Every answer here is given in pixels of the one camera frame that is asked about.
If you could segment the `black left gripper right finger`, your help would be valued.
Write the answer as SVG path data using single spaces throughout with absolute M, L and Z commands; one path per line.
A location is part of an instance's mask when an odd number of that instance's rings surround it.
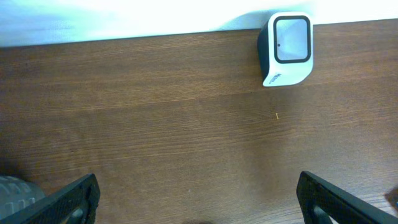
M 397 223 L 397 218 L 303 171 L 296 194 L 305 223 Z

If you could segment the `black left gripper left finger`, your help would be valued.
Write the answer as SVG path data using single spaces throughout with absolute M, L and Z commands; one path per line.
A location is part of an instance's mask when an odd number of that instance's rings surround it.
M 94 224 L 100 200 L 96 176 L 87 174 L 51 195 L 1 219 L 1 223 Z

